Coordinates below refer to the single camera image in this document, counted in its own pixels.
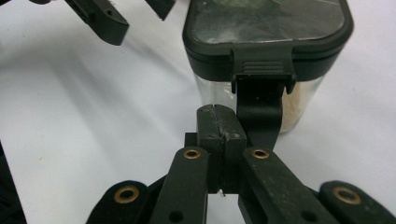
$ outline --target black plastic part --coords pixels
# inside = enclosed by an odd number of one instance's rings
[[[199,147],[186,147],[177,152],[150,224],[205,223],[208,159],[208,153]]]
[[[104,41],[120,45],[129,24],[107,0],[65,0]]]
[[[281,83],[266,79],[237,82],[236,114],[251,146],[273,150],[282,123],[284,88]]]
[[[333,35],[315,40],[292,40],[284,42],[245,43],[245,44],[205,44],[197,41],[191,34],[195,19],[196,2],[192,0],[183,30],[184,46],[191,68],[196,75],[209,81],[230,82],[232,80],[235,46],[240,49],[287,48],[285,56],[292,58],[297,81],[309,81],[325,75],[338,53],[341,51],[353,30],[353,20],[346,0],[340,0],[344,12],[344,25]]]
[[[341,181],[324,183],[318,198],[345,224],[394,224],[396,218],[363,190]]]
[[[233,48],[233,93],[241,80],[275,81],[283,84],[287,93],[291,93],[296,76],[291,61],[290,48],[277,46],[267,47],[263,50],[235,46]]]
[[[45,5],[49,3],[51,0],[30,0],[30,1],[39,5]]]
[[[0,142],[0,223],[26,223],[21,201]]]
[[[166,175],[148,186],[148,201],[146,202],[146,207],[144,207],[142,212],[140,213],[140,223],[149,223],[151,213],[154,210],[155,204],[157,203],[158,196],[160,195],[161,189],[163,188],[163,183],[165,182],[165,179]]]
[[[214,109],[223,144],[220,187],[225,194],[235,194],[240,189],[239,164],[248,140],[233,110],[223,105],[214,105]]]
[[[137,191],[127,193],[137,194],[137,197],[129,203],[120,203],[116,201],[116,193],[124,187],[135,187]],[[108,189],[99,203],[93,208],[87,221],[88,224],[98,223],[143,223],[141,215],[144,214],[147,202],[149,200],[148,188],[136,181],[124,181]]]
[[[146,0],[148,5],[157,13],[161,20],[165,20],[166,16],[171,11],[175,0]]]
[[[9,2],[10,0],[0,0],[0,6],[2,6],[3,4]]]
[[[268,217],[261,210],[261,206],[257,200],[250,201],[243,196],[238,197],[238,206],[241,210],[242,217],[246,224],[262,224],[267,223]]]
[[[338,223],[274,152],[251,147],[243,157],[247,184],[268,223]]]
[[[184,134],[184,147],[198,147],[197,133]]]
[[[218,118],[213,105],[204,105],[197,110],[197,143],[209,154],[209,193],[220,189],[220,172],[222,166],[222,136],[219,131]]]

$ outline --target screw hole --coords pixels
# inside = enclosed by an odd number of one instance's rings
[[[131,203],[139,196],[139,189],[135,186],[125,186],[114,194],[116,203]]]
[[[318,218],[317,216],[309,211],[303,211],[301,212],[301,217],[305,220],[305,221],[309,221],[309,222],[317,222]]]
[[[184,217],[183,217],[183,213],[182,212],[173,211],[173,212],[171,212],[171,214],[169,214],[169,220],[171,222],[177,223],[177,222],[182,221],[183,219],[184,219]]]
[[[257,159],[267,159],[270,154],[262,149],[256,149],[251,153]]]
[[[200,156],[201,156],[201,152],[194,149],[189,149],[184,152],[184,157],[187,159],[197,159]]]
[[[361,203],[361,196],[352,189],[345,187],[336,187],[332,190],[332,194],[340,201],[349,204],[359,204]]]

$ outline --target black plastic piece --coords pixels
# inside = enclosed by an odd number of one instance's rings
[[[184,134],[184,147],[197,147],[197,133],[185,133]]]
[[[87,221],[97,223],[142,223],[149,200],[149,189],[136,181],[124,181],[107,190],[103,198],[94,207]]]
[[[240,189],[239,163],[248,140],[233,110],[223,105],[214,105],[214,109],[223,144],[220,188],[224,194],[235,194]]]
[[[204,105],[197,110],[197,144],[210,153],[208,189],[209,193],[217,193],[220,189],[223,148],[218,116],[213,105]]]
[[[107,0],[65,0],[104,41],[120,45],[129,24]]]
[[[384,206],[363,190],[345,182],[324,183],[318,198],[340,223],[396,223],[396,218]]]
[[[268,222],[268,217],[265,215],[257,199],[251,201],[239,195],[238,206],[246,224],[262,224]]]
[[[149,223],[149,219],[151,218],[151,213],[154,210],[155,204],[157,203],[158,196],[160,195],[161,189],[163,188],[163,183],[165,182],[166,175],[161,179],[158,179],[150,186],[148,186],[148,201],[146,202],[146,207],[140,212],[139,222],[140,223]]]
[[[282,123],[284,85],[268,80],[238,81],[236,114],[249,145],[273,150]]]
[[[39,5],[45,5],[49,3],[51,0],[30,0],[30,1]]]
[[[296,76],[288,46],[264,49],[246,46],[233,47],[233,93],[239,81],[275,81],[291,93]]]
[[[26,218],[0,142],[0,223],[23,224]]]
[[[186,147],[177,152],[150,224],[205,223],[208,159],[208,153],[199,147]]]
[[[175,0],[146,0],[148,5],[157,13],[161,20],[165,20],[166,16],[171,11]]]
[[[338,223],[274,152],[251,147],[243,157],[247,184],[268,223]]]
[[[3,4],[9,2],[10,0],[0,0],[0,6],[2,6]]]

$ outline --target clear plastic canister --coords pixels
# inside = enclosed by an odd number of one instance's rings
[[[208,81],[197,75],[195,79],[203,105],[225,105],[236,111],[236,95],[231,91],[231,82]],[[322,79],[323,77],[319,77],[297,82],[291,94],[284,92],[281,133],[288,132],[297,124]]]

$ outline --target black plastic bracket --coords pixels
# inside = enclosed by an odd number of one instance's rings
[[[342,181],[324,183],[318,199],[340,223],[396,223],[396,218],[384,206],[362,189]]]
[[[137,181],[123,181],[108,189],[93,209],[87,224],[143,223],[149,188]]]
[[[205,223],[208,159],[199,147],[177,152],[149,223]]]
[[[121,44],[129,28],[129,24],[109,1],[65,1],[102,40],[112,45]]]
[[[274,152],[251,147],[243,157],[245,188],[251,191],[240,195],[245,202],[249,198],[257,200],[268,223],[338,223]]]

